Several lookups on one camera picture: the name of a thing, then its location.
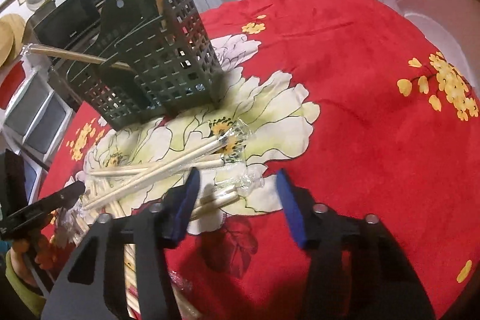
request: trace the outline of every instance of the hand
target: hand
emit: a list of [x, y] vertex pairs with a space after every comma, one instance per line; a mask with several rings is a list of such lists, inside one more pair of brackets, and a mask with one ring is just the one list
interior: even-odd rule
[[[27, 240], [21, 239], [13, 242], [10, 249], [11, 265], [15, 274], [30, 286], [37, 287], [32, 272], [23, 261], [23, 254], [28, 251], [30, 244]], [[49, 270], [53, 267], [53, 254], [50, 249], [50, 243], [44, 235], [38, 239], [38, 253], [35, 257], [35, 263], [40, 265], [40, 269]]]

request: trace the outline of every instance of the screw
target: screw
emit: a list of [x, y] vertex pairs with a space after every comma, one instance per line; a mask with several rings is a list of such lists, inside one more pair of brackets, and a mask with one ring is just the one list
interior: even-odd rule
[[109, 213], [102, 213], [97, 218], [97, 221], [100, 224], [105, 224], [105, 223], [108, 223], [111, 220], [111, 218], [112, 218], [112, 216]]
[[367, 214], [365, 216], [365, 221], [368, 224], [376, 224], [378, 221], [380, 221], [380, 219], [375, 214]]
[[325, 204], [315, 204], [313, 207], [313, 211], [315, 213], [327, 213], [328, 212], [328, 206]]
[[163, 205], [161, 204], [161, 202], [157, 202], [156, 204], [152, 204], [148, 208], [148, 210], [150, 210], [150, 212], [152, 212], [152, 213], [158, 213], [158, 212], [162, 211], [162, 209], [163, 209]]

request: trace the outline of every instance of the utensil holder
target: utensil holder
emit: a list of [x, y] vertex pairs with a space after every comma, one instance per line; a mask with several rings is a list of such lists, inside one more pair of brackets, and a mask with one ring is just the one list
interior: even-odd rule
[[222, 71], [193, 0], [163, 0], [160, 16], [155, 0], [106, 0], [85, 53], [106, 62], [74, 62], [68, 83], [116, 130], [218, 103]]

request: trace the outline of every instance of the green sleeve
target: green sleeve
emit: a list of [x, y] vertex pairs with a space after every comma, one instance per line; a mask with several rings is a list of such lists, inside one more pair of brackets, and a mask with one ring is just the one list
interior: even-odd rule
[[44, 297], [28, 290], [27, 287], [23, 285], [22, 281], [20, 281], [20, 279], [17, 277], [17, 274], [15, 274], [15, 271], [11, 265], [10, 252], [7, 253], [6, 261], [7, 271], [5, 275], [10, 282], [11, 287], [13, 287], [23, 303], [27, 305], [28, 309], [30, 309], [35, 316], [40, 317], [42, 309], [45, 305]]

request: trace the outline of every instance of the floral tablecloth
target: floral tablecloth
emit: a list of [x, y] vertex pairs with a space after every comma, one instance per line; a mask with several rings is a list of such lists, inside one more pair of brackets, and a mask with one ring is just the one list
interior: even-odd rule
[[[254, 138], [225, 152], [242, 154], [265, 186], [190, 222], [167, 252], [206, 318], [297, 316], [309, 259], [281, 212], [274, 182], [282, 167], [337, 212], [380, 216], [443, 314], [480, 250], [478, 99], [454, 59], [375, 0], [243, 0], [202, 19], [225, 71], [220, 108], [114, 132], [83, 104], [40, 196], [91, 168], [175, 156], [241, 118]], [[244, 169], [203, 171], [201, 186]], [[135, 211], [182, 180], [174, 175], [121, 205]]]

